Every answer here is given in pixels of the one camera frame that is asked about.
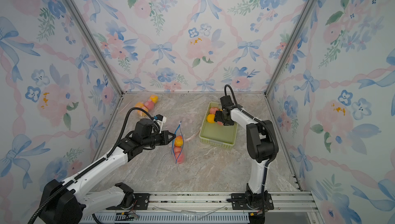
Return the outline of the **orange peach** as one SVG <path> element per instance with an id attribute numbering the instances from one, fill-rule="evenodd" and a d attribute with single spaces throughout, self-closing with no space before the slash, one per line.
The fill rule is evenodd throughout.
<path id="1" fill-rule="evenodd" d="M 174 140 L 174 147 L 182 147 L 184 144 L 183 136 L 177 136 Z"/>

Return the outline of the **blue zipper clear bag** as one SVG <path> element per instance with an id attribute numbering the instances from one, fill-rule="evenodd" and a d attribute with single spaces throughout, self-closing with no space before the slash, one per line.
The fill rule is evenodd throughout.
<path id="1" fill-rule="evenodd" d="M 171 144 L 171 153 L 174 158 L 175 164 L 182 164 L 185 162 L 185 140 L 182 132 L 182 121 L 179 122 L 175 132 L 175 139 Z"/>

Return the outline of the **green plastic basket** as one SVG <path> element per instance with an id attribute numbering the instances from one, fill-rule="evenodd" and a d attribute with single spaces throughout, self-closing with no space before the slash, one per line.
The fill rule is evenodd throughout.
<path id="1" fill-rule="evenodd" d="M 209 102 L 199 134 L 200 141 L 212 146 L 232 149 L 236 142 L 238 124 L 235 123 L 233 126 L 224 126 L 216 122 L 208 122 L 207 118 L 210 115 L 211 108 L 221 109 L 221 105 L 218 102 Z"/>

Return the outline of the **pink zipper clear bag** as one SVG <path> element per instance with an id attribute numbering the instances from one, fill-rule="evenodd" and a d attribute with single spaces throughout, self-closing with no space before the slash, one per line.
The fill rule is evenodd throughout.
<path id="1" fill-rule="evenodd" d="M 138 101 L 127 101 L 121 111 L 129 110 L 132 107 L 137 107 L 145 110 L 147 113 L 151 113 L 159 101 L 159 96 L 157 94 L 147 95 L 145 93 L 137 99 Z"/>

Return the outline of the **yellow peach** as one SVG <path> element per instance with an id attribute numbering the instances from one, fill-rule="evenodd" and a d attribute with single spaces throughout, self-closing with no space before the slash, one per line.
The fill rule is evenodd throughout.
<path id="1" fill-rule="evenodd" d="M 138 108 L 137 113 L 138 113 L 141 117 L 146 116 L 147 113 L 148 113 L 148 111 L 149 111 L 149 110 L 144 106 L 144 103 L 143 103 L 143 102 L 138 102 L 138 103 L 135 105 L 135 107 Z"/>
<path id="2" fill-rule="evenodd" d="M 153 95 L 150 96 L 150 100 L 151 100 L 154 104 L 156 104 L 156 103 L 158 102 L 158 96 L 153 94 Z"/>

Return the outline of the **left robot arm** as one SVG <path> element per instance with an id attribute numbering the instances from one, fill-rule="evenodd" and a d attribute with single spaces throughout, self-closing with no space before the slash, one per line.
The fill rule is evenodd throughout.
<path id="1" fill-rule="evenodd" d="M 106 155 L 71 177 L 47 183 L 40 205 L 29 223 L 40 218 L 46 224 L 77 224 L 87 216 L 107 208 L 133 208 L 137 203 L 134 190 L 125 183 L 117 183 L 93 194 L 90 191 L 111 172 L 127 164 L 144 150 L 171 143 L 177 136 L 162 130 L 165 121 L 164 117 L 139 120 L 133 131 L 119 136 L 114 148 Z"/>

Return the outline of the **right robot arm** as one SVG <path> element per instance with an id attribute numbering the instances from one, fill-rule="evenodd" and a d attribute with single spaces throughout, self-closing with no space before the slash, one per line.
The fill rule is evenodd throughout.
<path id="1" fill-rule="evenodd" d="M 253 210 L 264 210 L 268 193 L 265 190 L 269 164 L 278 153 L 278 142 L 273 123 L 262 121 L 236 104 L 231 96 L 220 98 L 222 110 L 215 114 L 215 121 L 225 126 L 238 124 L 246 132 L 247 152 L 252 160 L 250 179 L 246 185 L 245 204 Z"/>

